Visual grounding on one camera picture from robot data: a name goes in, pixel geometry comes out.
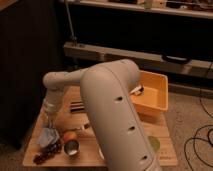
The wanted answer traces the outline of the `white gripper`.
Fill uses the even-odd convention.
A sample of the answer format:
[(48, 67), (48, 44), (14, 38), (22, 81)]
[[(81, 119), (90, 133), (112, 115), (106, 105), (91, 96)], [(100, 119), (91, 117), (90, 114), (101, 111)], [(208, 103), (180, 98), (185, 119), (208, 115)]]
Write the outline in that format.
[(62, 107), (62, 103), (52, 104), (46, 99), (43, 100), (43, 111), (46, 117), (45, 125), (49, 128), (54, 126), (55, 119), (58, 115), (59, 110)]

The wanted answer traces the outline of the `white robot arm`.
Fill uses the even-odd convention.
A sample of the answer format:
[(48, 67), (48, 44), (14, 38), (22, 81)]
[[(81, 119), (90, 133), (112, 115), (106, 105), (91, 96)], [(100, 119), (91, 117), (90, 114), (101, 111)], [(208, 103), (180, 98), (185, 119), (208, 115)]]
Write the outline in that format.
[(162, 171), (130, 98), (139, 82), (139, 67), (128, 59), (73, 72), (49, 72), (43, 77), (44, 111), (57, 113), (65, 88), (78, 85), (108, 171)]

